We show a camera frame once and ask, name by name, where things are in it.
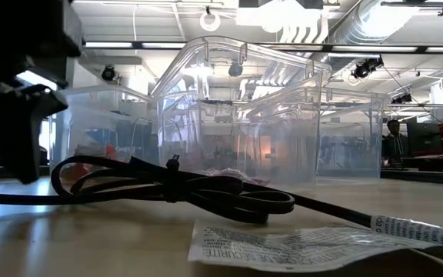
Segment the black ceiling track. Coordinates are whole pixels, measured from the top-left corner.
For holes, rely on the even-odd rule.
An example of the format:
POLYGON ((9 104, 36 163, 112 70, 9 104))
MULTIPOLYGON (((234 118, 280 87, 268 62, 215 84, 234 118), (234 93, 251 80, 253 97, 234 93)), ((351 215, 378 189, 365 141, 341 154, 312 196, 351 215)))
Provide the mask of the black ceiling track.
POLYGON ((438 16, 443 16, 443 1, 430 2, 429 0, 399 0, 399 1, 382 1, 381 6, 388 7, 409 7, 409 8, 440 8, 438 16))

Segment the white ceiling conduits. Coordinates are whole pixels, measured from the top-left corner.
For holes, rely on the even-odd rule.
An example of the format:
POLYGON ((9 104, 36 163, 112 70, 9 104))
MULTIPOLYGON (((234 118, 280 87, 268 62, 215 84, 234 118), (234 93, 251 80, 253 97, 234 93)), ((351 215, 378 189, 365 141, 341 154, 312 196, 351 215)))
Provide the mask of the white ceiling conduits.
POLYGON ((277 42, 260 42, 257 46, 273 51, 265 61, 266 68, 255 81, 265 87, 286 87, 320 75, 326 83, 331 76, 331 66, 311 58, 313 50, 322 45, 313 41, 318 33, 318 22, 312 27, 284 27, 277 42))

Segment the clear plastic container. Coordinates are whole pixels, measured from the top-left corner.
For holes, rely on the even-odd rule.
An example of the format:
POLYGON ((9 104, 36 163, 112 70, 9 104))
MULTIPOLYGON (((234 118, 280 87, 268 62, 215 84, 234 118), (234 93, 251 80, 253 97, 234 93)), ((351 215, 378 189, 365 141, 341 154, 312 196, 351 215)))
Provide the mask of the clear plastic container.
POLYGON ((117 85, 61 90, 67 109, 50 118, 50 167, 74 156, 77 145, 112 144, 116 161, 131 157, 159 164, 156 102, 117 85))
POLYGON ((233 38, 191 40, 156 84, 159 162, 183 171, 237 169, 269 185, 307 185, 316 177, 320 75, 286 87, 255 83, 273 51, 233 38), (243 66, 231 77, 233 62, 243 66))
POLYGON ((320 179, 377 179, 380 177, 382 95, 325 88, 321 95, 320 179))

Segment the long linear ceiling light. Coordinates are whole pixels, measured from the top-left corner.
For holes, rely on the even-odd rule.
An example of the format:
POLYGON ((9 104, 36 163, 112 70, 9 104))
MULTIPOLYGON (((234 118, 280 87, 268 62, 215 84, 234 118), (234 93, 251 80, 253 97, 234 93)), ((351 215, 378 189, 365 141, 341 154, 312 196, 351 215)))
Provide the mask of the long linear ceiling light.
MULTIPOLYGON (((86 42, 90 49, 134 49, 134 50, 180 50, 185 42, 86 42)), ((443 45, 331 45, 331 44, 288 44, 256 43, 258 46, 283 52, 342 52, 342 53, 389 53, 443 55, 443 45)))

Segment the black monitor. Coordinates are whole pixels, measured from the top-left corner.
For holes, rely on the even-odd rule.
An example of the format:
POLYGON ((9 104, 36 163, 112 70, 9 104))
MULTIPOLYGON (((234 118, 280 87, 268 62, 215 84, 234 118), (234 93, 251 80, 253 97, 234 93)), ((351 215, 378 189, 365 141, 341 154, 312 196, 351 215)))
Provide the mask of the black monitor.
POLYGON ((408 148, 413 155, 441 148, 439 124, 408 122, 407 133, 408 148))

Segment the orange and silver candy packet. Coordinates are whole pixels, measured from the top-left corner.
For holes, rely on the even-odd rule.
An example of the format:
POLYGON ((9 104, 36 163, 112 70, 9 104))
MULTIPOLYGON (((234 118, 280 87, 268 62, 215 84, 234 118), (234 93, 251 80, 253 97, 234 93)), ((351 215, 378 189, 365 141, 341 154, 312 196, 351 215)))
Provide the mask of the orange and silver candy packet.
POLYGON ((106 147, 100 144, 77 145, 77 147, 75 148, 74 156, 77 155, 105 157, 106 147))

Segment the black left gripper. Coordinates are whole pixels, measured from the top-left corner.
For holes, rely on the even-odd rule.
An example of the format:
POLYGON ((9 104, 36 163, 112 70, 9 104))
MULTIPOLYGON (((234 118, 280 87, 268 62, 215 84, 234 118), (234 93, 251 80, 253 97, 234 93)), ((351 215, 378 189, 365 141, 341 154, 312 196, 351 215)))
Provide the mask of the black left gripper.
MULTIPOLYGON (((0 83, 12 85, 37 58, 79 57, 83 28, 74 0, 0 0, 0 83)), ((67 109, 46 85, 0 94, 0 162, 20 182, 39 178, 42 121, 67 109)))

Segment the white safety label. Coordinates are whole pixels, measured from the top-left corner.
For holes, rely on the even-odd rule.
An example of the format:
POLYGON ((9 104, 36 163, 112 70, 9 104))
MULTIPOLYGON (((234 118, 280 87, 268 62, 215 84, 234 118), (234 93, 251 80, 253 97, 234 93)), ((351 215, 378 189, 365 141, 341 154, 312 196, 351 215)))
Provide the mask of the white safety label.
POLYGON ((443 248, 443 227, 383 215, 370 229, 299 229, 256 235, 229 227, 195 223, 188 260, 266 272, 323 272, 404 249, 443 248))

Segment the person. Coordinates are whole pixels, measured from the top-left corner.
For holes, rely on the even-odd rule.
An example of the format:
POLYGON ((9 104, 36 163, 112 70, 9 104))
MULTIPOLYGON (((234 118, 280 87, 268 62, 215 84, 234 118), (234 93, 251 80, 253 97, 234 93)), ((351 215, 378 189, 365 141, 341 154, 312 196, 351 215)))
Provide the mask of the person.
POLYGON ((382 138, 381 157, 389 166, 400 167, 403 158, 411 156, 408 137, 400 133, 400 122, 396 119, 388 121, 387 127, 389 133, 382 138))

